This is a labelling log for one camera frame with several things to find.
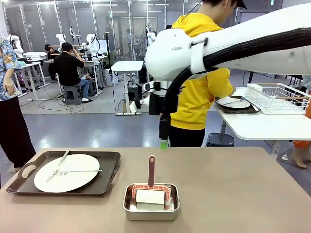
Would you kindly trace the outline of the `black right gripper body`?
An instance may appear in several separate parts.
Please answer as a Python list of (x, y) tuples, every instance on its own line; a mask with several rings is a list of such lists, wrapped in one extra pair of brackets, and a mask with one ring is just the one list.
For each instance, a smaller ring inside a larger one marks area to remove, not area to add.
[(149, 97), (149, 114), (153, 116), (160, 116), (161, 119), (170, 121), (169, 101), (165, 97), (161, 97), (153, 93), (151, 93)]

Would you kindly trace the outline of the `hand of floral shirt person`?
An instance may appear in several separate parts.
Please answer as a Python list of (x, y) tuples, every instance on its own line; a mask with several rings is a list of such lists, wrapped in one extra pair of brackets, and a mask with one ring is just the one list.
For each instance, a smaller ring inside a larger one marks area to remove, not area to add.
[(15, 85), (14, 83), (12, 82), (12, 79), (9, 77), (9, 78), (4, 78), (3, 80), (3, 88), (5, 90), (5, 92), (11, 96), (15, 93)]

